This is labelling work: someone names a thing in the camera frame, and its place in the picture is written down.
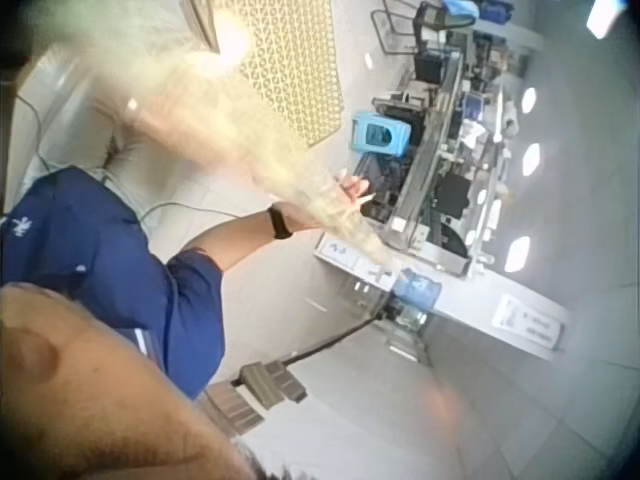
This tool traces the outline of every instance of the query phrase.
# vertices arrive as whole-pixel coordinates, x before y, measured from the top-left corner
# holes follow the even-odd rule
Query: navy blue polo shirt
[[[224,355],[222,273],[195,250],[166,265],[134,212],[77,168],[39,179],[0,227],[0,284],[27,282],[79,302],[151,357],[190,398]]]

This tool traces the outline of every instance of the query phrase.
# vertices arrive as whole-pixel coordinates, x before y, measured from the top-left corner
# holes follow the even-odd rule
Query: shirt logo
[[[11,222],[15,225],[13,234],[16,237],[24,237],[24,234],[31,228],[32,223],[27,217],[22,217],[20,220],[13,219]]]

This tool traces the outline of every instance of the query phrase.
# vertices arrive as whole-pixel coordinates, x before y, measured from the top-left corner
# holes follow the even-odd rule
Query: yellow patterned panel
[[[254,44],[242,74],[308,145],[340,128],[331,0],[201,1],[244,22]]]
[[[275,111],[238,70],[228,69],[232,63],[226,61],[234,59],[230,47],[229,55],[204,51],[173,12],[158,7],[157,0],[49,0],[42,5],[37,18],[45,34],[69,40],[74,53],[94,70],[105,87],[122,98],[135,99],[123,106],[125,123],[181,158],[207,169],[228,168],[250,176],[254,184],[298,205],[326,230],[358,246],[375,263],[390,263],[389,252],[375,231],[353,209],[324,162],[309,154],[303,137],[289,127],[285,115]],[[289,25],[296,15],[285,12],[280,22]],[[237,40],[227,45],[242,46],[240,39],[228,34],[221,38],[225,42]],[[258,55],[247,60],[247,65],[265,61],[269,67],[272,63],[296,66],[285,69],[286,81],[279,74],[269,79],[267,90],[274,92],[273,99],[281,99],[278,106],[299,105],[293,110],[293,118],[301,119],[300,125],[306,127],[309,121],[313,124],[317,120],[318,111],[324,111],[319,106],[327,104],[326,98],[299,94],[301,102],[311,103],[301,105],[291,102],[289,96],[293,94],[282,90],[304,91],[300,84],[324,77],[319,77],[318,69],[311,65],[306,70],[298,67],[292,40],[288,48],[278,61],[266,61]],[[320,87],[322,82],[311,85],[314,92],[328,91]]]

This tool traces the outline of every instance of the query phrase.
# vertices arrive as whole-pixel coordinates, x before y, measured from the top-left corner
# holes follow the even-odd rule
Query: watch strap
[[[291,233],[291,231],[287,228],[287,224],[284,221],[282,212],[273,205],[269,207],[267,212],[269,212],[269,216],[271,217],[271,225],[273,225],[273,238],[275,238],[276,240],[286,240],[287,238],[291,238],[293,236],[293,233]]]

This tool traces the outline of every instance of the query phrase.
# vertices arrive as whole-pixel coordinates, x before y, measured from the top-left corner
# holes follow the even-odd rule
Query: sleeve
[[[222,272],[198,250],[180,252],[167,268],[175,282],[176,301],[165,336],[165,368],[176,385],[195,398],[225,353]]]

